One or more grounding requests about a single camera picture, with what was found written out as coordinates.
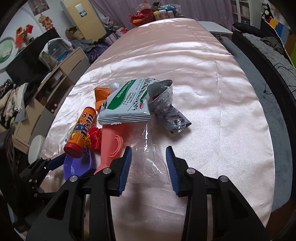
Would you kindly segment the small white side table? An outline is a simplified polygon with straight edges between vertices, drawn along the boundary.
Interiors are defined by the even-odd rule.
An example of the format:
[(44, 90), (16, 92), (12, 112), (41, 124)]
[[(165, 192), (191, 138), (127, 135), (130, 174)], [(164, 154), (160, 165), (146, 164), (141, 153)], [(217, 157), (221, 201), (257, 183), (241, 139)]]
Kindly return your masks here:
[(198, 23), (212, 34), (230, 35), (230, 36), (233, 35), (233, 32), (231, 30), (228, 30), (227, 28), (225, 28), (215, 22), (198, 21)]

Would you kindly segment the white bookshelf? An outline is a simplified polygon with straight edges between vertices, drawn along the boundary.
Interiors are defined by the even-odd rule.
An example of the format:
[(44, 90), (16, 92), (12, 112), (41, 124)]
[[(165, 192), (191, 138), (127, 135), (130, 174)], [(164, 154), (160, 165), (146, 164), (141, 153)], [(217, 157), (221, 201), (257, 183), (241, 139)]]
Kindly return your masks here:
[(256, 28), (261, 25), (263, 1), (260, 0), (231, 0), (235, 23), (245, 23)]

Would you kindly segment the purple plastic lid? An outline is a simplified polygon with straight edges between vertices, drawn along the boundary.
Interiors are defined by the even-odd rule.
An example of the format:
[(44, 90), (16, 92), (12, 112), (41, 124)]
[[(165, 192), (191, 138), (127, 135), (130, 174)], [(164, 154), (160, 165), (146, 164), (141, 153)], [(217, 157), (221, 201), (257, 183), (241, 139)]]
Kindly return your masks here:
[(85, 150), (80, 158), (74, 158), (66, 155), (63, 164), (63, 173), (65, 180), (71, 176), (82, 176), (89, 170), (95, 170), (95, 157), (90, 150)]

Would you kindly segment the orange crumpled paper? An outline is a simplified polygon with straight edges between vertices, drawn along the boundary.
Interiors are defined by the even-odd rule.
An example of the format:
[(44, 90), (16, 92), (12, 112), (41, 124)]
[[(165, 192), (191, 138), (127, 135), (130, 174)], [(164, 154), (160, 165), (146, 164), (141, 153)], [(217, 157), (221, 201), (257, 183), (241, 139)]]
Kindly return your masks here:
[(107, 97), (110, 95), (109, 87), (96, 87), (94, 89), (95, 93), (95, 109), (99, 112), (103, 102), (107, 100)]

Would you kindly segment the green white medicine packet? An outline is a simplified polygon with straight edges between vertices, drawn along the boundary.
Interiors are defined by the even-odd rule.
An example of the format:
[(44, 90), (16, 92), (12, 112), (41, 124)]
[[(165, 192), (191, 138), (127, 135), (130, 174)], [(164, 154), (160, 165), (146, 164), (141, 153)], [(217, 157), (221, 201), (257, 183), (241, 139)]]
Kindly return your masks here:
[(117, 125), (149, 121), (147, 88), (159, 82), (155, 78), (138, 78), (126, 82), (107, 97), (99, 112), (100, 125)]

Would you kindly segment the black television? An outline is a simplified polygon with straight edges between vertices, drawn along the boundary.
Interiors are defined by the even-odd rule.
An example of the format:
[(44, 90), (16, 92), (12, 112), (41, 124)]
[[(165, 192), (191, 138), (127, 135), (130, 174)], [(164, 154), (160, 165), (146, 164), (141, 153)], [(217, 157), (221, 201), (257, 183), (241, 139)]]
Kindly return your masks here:
[(49, 69), (39, 60), (39, 54), (44, 46), (51, 40), (59, 38), (55, 28), (52, 28), (34, 39), (27, 47), (6, 67), (6, 73), (14, 84), (20, 86), (25, 82), (42, 80)]

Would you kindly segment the red basket with items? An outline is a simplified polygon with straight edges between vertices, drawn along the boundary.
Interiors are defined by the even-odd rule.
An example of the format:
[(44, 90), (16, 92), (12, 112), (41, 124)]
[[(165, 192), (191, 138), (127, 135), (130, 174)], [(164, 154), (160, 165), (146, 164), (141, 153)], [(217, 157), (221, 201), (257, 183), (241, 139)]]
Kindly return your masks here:
[(129, 15), (130, 22), (139, 27), (154, 21), (154, 13), (151, 9), (142, 9), (137, 14)]

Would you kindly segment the black sofa bed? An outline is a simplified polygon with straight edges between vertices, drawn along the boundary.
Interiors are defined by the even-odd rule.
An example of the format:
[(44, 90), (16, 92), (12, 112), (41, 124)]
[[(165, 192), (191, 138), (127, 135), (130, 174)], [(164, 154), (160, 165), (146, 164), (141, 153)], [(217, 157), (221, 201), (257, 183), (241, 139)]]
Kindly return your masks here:
[(235, 24), (232, 41), (251, 60), (266, 84), (265, 95), (274, 95), (287, 125), (295, 160), (295, 67), (284, 46), (267, 22), (258, 29), (247, 24)]

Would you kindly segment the red orange snack canister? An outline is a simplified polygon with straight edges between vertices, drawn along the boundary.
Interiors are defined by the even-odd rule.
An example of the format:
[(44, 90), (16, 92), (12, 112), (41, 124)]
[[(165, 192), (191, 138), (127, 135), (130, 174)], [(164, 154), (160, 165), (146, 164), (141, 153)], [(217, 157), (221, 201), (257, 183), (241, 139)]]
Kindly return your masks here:
[(92, 107), (86, 107), (78, 121), (74, 125), (67, 142), (64, 146), (64, 152), (74, 158), (80, 158), (86, 148), (88, 130), (94, 126), (96, 110)]

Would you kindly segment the white round trash bin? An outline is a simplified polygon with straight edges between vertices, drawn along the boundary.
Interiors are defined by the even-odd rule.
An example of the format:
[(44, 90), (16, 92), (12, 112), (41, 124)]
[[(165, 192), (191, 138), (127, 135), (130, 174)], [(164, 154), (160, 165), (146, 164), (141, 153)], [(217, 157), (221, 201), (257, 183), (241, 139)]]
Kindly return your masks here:
[(33, 138), (29, 148), (29, 152), (28, 152), (29, 164), (32, 164), (34, 161), (36, 161), (39, 158), (44, 141), (45, 141), (45, 137), (42, 135), (37, 135), (36, 137)]

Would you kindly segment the pink satin tablecloth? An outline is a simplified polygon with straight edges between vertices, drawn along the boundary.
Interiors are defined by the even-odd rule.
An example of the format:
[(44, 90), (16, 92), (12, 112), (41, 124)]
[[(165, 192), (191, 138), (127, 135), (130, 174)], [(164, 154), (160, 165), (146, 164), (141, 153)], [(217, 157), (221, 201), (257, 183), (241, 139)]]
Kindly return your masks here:
[(191, 125), (171, 137), (160, 126), (154, 139), (161, 156), (177, 157), (203, 175), (226, 175), (268, 223), (273, 206), (274, 154), (262, 106), (227, 49), (197, 21), (167, 19), (128, 31), (86, 71), (62, 104), (46, 137), (42, 157), (63, 152), (65, 138), (94, 89), (108, 81), (170, 79), (173, 105)]

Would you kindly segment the clear plastic bag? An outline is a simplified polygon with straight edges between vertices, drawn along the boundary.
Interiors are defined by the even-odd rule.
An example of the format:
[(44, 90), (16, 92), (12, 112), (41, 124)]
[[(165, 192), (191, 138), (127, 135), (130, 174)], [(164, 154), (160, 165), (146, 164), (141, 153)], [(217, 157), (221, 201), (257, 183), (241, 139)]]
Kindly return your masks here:
[(169, 183), (169, 175), (154, 121), (129, 123), (126, 146), (132, 149), (129, 179), (133, 183)]

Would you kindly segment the round green wall art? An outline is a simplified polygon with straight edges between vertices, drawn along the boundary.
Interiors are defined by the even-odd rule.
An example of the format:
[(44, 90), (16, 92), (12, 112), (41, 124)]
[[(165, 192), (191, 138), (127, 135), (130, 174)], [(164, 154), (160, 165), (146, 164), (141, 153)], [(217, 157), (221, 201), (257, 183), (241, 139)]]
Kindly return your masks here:
[(19, 48), (12, 37), (5, 37), (0, 45), (0, 70), (4, 70), (13, 61)]

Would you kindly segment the purple bag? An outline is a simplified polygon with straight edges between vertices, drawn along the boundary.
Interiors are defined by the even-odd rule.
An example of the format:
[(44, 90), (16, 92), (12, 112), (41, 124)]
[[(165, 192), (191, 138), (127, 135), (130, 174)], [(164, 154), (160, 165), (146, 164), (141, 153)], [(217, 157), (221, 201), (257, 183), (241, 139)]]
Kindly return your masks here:
[(109, 47), (109, 44), (100, 43), (95, 45), (90, 51), (86, 52), (89, 63), (93, 64)]

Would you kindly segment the pink plastic scoop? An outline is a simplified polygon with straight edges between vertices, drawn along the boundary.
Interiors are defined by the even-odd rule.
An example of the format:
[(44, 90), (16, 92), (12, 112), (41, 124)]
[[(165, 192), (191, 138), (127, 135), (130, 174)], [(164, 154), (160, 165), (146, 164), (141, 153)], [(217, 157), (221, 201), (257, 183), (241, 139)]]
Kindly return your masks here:
[(101, 162), (94, 175), (109, 168), (113, 160), (120, 157), (126, 124), (104, 125), (102, 128)]

